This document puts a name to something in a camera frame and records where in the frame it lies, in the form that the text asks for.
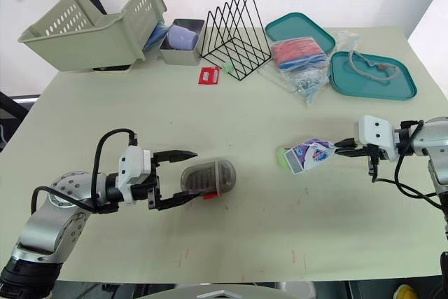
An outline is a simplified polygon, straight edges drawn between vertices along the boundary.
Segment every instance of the red card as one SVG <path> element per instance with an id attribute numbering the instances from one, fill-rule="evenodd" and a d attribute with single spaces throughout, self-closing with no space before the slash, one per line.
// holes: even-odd
<path id="1" fill-rule="evenodd" d="M 218 84 L 219 67 L 204 67 L 201 69 L 199 75 L 199 82 L 197 84 L 215 85 Z"/>

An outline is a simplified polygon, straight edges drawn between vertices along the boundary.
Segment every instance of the purple cup in bin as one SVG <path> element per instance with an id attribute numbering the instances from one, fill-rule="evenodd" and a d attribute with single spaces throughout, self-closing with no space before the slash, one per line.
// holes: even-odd
<path id="1" fill-rule="evenodd" d="M 177 50 L 195 49 L 198 38 L 195 32 L 177 25 L 172 25 L 168 31 L 168 44 Z"/>

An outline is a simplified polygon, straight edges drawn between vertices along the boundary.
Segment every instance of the small metal container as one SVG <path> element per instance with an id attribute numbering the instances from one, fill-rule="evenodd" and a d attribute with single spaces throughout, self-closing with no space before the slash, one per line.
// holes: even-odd
<path id="1" fill-rule="evenodd" d="M 179 64 L 183 66 L 197 66 L 201 60 L 202 43 L 204 41 L 205 21 L 198 19 L 175 19 L 173 25 L 188 28 L 198 35 L 196 46 L 193 50 L 176 50 L 169 46 L 168 36 L 160 45 L 160 54 L 166 64 Z"/>

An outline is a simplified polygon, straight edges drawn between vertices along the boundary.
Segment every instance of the green object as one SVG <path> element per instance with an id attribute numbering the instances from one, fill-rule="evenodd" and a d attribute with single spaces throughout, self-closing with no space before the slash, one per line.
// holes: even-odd
<path id="1" fill-rule="evenodd" d="M 390 81 L 378 82 L 357 74 L 349 64 L 349 52 L 337 52 L 330 61 L 331 83 L 336 91 L 349 96 L 382 98 L 382 99 L 411 99 L 417 94 L 417 88 L 406 66 L 390 57 L 363 54 L 372 63 L 389 63 L 397 66 L 402 76 Z M 368 72 L 376 77 L 389 76 L 377 67 L 369 67 L 359 57 L 353 58 L 356 68 Z"/>
<path id="2" fill-rule="evenodd" d="M 233 71 L 233 64 L 230 62 L 226 62 L 221 69 L 223 70 L 223 73 L 229 74 Z"/>
<path id="3" fill-rule="evenodd" d="M 272 41 L 310 36 L 316 40 L 325 54 L 331 52 L 336 45 L 336 41 L 329 33 L 303 13 L 289 13 L 269 23 L 265 31 Z"/>
<path id="4" fill-rule="evenodd" d="M 288 163 L 286 162 L 285 157 L 284 157 L 284 154 L 285 154 L 285 152 L 286 152 L 287 150 L 289 150 L 289 148 L 287 148 L 287 147 L 280 147 L 280 148 L 277 149 L 277 152 L 276 152 L 277 164 L 278 164 L 281 168 L 291 170 L 291 169 L 289 168 Z"/>
<path id="5" fill-rule="evenodd" d="M 145 60 L 142 49 L 166 10 L 163 0 L 129 0 L 103 15 L 90 0 L 60 0 L 19 42 L 61 71 L 132 64 Z"/>

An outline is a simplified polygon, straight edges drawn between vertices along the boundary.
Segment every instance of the black wire rack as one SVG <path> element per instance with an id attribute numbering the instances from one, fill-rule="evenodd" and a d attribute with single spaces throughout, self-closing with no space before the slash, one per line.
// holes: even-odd
<path id="1" fill-rule="evenodd" d="M 207 15 L 202 57 L 238 81 L 271 58 L 255 0 L 231 0 Z"/>

